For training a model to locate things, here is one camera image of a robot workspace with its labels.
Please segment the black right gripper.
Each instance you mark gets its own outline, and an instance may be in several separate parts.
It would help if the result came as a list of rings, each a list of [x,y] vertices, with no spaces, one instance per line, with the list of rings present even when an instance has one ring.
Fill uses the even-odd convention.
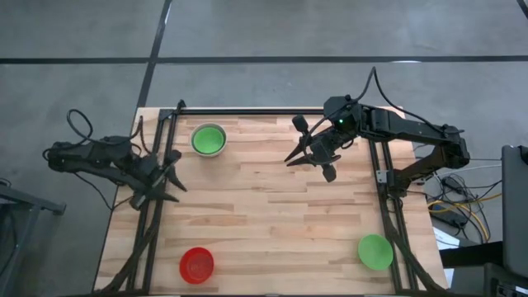
[[[328,127],[325,130],[313,135],[313,132],[327,119],[323,117],[308,130],[308,123],[303,115],[296,115],[293,118],[294,127],[302,134],[294,150],[286,157],[291,160],[296,155],[302,153],[303,156],[289,163],[288,167],[311,164],[320,166],[323,169],[323,176],[327,182],[333,182],[337,177],[337,171],[332,165],[341,158],[336,155],[335,151],[341,147],[345,141],[342,134],[334,127]]]

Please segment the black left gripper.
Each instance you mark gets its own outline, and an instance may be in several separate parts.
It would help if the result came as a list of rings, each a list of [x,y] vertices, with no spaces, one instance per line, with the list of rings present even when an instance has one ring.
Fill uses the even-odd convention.
[[[130,199],[130,206],[133,209],[140,209],[142,204],[148,200],[167,200],[178,202],[179,200],[167,194],[159,185],[168,179],[174,186],[182,191],[186,187],[178,179],[175,169],[176,162],[181,158],[181,152],[173,149],[164,159],[164,163],[158,163],[158,156],[150,154],[139,159],[137,162],[137,172],[133,178],[138,181],[138,185],[132,185],[130,188],[134,194]]]

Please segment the cream ribbed bowl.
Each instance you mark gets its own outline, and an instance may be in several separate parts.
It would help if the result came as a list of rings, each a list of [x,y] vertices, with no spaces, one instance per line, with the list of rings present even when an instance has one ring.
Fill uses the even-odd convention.
[[[196,149],[194,148],[193,146],[193,143],[192,143],[192,138],[194,136],[194,134],[196,133],[197,130],[199,130],[200,128],[203,128],[203,127],[209,127],[209,126],[212,126],[212,127],[216,127],[218,128],[219,130],[221,130],[224,134],[224,138],[225,138],[225,142],[224,142],[224,146],[223,148],[218,151],[217,153],[213,153],[213,154],[202,154],[202,153],[199,153],[196,151]],[[204,158],[213,158],[213,157],[216,157],[217,155],[219,155],[220,153],[222,153],[222,151],[224,150],[225,146],[227,144],[227,134],[226,134],[226,131],[224,130],[224,128],[221,126],[221,125],[218,125],[218,124],[215,124],[215,123],[204,123],[204,124],[201,124],[199,126],[197,126],[196,128],[193,129],[192,133],[191,133],[191,137],[190,137],[190,145],[191,145],[191,148],[193,149],[193,151],[195,153],[197,153],[198,155],[200,155],[201,157],[204,157]]]

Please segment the red plastic bowl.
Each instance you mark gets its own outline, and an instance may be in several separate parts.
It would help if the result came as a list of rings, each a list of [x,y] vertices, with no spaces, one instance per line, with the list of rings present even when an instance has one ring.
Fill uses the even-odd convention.
[[[192,285],[206,282],[213,274],[215,260],[212,253],[203,247],[186,251],[179,263],[181,278]]]

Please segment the grey metal stand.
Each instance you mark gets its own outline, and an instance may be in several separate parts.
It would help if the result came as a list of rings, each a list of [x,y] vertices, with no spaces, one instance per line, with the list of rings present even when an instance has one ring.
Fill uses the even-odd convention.
[[[42,210],[48,210],[53,215],[63,215],[66,204],[55,203],[50,200],[27,194],[12,188],[6,181],[0,181],[0,200],[7,201],[7,205],[20,206],[28,211],[26,222],[21,230],[17,229],[17,223],[12,213],[12,235],[14,246],[7,261],[0,269],[0,297],[8,297],[11,294],[15,279],[19,274],[21,261],[24,257],[27,244],[36,226],[36,221]]]

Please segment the black power adapter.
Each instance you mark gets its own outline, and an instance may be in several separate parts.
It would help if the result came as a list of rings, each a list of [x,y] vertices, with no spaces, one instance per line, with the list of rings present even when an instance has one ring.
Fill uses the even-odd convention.
[[[454,228],[464,228],[468,223],[468,219],[464,214],[460,214],[456,210],[448,210],[442,205],[431,205],[429,210],[433,219],[438,219]]]

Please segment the white paper sheet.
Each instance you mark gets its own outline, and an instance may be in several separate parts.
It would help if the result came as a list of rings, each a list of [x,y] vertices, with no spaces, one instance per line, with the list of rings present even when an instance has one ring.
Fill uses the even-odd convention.
[[[435,235],[436,245],[439,250],[459,248],[460,240],[456,237],[449,235],[437,228],[433,228]]]

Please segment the grey cart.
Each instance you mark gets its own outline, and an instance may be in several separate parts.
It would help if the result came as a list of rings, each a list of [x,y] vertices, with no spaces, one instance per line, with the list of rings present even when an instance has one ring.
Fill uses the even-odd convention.
[[[502,147],[504,263],[528,278],[528,147]]]

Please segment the black floor case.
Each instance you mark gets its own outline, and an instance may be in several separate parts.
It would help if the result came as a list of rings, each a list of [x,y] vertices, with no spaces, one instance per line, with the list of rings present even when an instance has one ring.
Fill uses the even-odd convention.
[[[528,297],[528,278],[491,263],[457,267],[449,292],[465,297]]]

